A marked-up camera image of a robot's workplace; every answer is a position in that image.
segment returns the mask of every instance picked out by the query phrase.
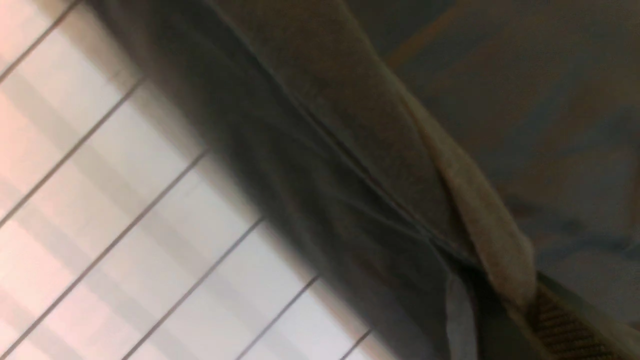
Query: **fabric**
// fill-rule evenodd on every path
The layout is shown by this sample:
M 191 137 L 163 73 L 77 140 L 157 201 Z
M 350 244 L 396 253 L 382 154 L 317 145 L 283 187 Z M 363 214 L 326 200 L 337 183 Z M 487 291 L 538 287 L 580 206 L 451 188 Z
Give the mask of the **fabric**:
M 136 61 L 186 109 L 286 237 L 372 324 L 384 328 L 399 320 L 394 326 L 401 331 L 383 335 L 407 359 L 430 356 L 441 344 L 433 343 L 442 335 L 438 324 L 423 322 L 415 307 L 429 298 L 416 286 L 438 272 L 440 249 L 482 266 L 503 301 L 527 308 L 535 278 L 527 238 L 464 152 L 442 140 L 448 139 L 445 133 L 386 71 L 340 3 L 96 4 Z M 219 6 L 217 12 L 211 5 Z M 436 20 L 436 29 L 410 38 L 388 63 L 403 64 L 406 53 L 465 13 L 460 6 Z M 538 8 L 524 7 L 532 13 Z M 489 15 L 492 20 L 502 12 Z M 223 21 L 216 23 L 215 16 Z M 212 67 L 216 56 L 222 61 Z M 229 71 L 238 67 L 239 74 Z M 280 132 L 263 126 L 261 133 L 249 133 L 242 129 L 247 123 L 275 124 Z M 283 134 L 312 151 L 283 143 Z M 352 209 L 327 196 L 340 190 L 376 221 L 354 217 Z M 412 236 L 384 235 L 380 230 L 388 229 L 391 218 L 402 219 Z M 374 224 L 377 232 L 371 231 Z M 397 241 L 385 243 L 390 238 Z M 435 252 L 432 243 L 440 247 Z M 428 254 L 433 260 L 426 260 Z M 409 275 L 407 264 L 418 262 L 433 268 L 399 283 Z M 393 271 L 395 266 L 402 271 Z M 442 277 L 435 283 L 442 284 Z M 391 301 L 381 314 L 377 309 L 385 297 Z

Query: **bag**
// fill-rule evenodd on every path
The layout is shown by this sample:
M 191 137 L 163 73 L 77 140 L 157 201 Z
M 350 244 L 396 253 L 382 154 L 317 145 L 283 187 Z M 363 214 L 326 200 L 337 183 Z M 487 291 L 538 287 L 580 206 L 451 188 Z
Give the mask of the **bag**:
M 495 190 L 341 1 L 89 3 L 400 359 L 640 358 L 636 334 L 536 273 Z

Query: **blinds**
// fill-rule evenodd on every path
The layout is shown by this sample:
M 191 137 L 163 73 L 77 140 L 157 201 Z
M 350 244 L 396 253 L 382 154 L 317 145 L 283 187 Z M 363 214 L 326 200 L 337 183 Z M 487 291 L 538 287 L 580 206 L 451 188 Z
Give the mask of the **blinds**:
M 0 360 L 393 358 L 80 2 L 0 35 Z

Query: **blurry background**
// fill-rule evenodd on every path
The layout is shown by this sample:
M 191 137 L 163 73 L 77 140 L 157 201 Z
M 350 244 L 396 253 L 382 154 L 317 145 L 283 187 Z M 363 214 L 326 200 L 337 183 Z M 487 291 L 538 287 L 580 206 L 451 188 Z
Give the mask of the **blurry background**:
M 0 0 L 0 360 L 388 360 L 79 1 Z

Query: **beige fabric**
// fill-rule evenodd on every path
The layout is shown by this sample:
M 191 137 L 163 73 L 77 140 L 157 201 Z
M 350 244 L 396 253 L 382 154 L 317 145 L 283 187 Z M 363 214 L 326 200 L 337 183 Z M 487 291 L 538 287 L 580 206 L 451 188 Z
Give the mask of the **beige fabric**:
M 341 1 L 216 4 L 390 201 L 457 256 L 479 259 L 503 299 L 525 311 L 536 283 L 529 240 L 473 161 L 390 75 Z M 456 232 L 455 216 L 441 217 L 450 210 L 438 198 L 442 185 L 434 171 L 452 193 L 468 237 Z

